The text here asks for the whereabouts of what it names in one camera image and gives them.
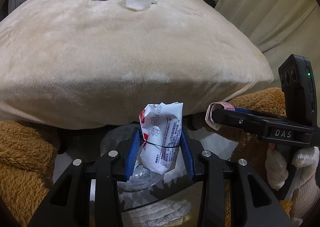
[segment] beige curtain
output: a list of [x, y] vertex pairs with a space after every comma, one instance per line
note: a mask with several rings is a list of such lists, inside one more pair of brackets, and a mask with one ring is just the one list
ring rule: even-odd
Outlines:
[[289, 36], [316, 5], [316, 0], [219, 0], [215, 9], [265, 52]]
[[311, 60], [320, 125], [320, 7], [316, 0], [219, 0], [215, 7], [266, 56], [280, 87], [279, 66], [290, 54]]

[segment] hand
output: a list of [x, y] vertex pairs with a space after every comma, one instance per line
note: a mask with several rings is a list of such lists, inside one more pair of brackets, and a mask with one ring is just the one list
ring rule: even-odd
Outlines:
[[[285, 158], [275, 149], [275, 144], [270, 143], [265, 167], [268, 183], [273, 189], [284, 185], [288, 177]], [[320, 189], [316, 185], [316, 168], [319, 163], [319, 148], [309, 147], [298, 150], [292, 160], [296, 168], [303, 168], [296, 190], [293, 193], [293, 205], [290, 211], [291, 218], [302, 218], [320, 197]]]

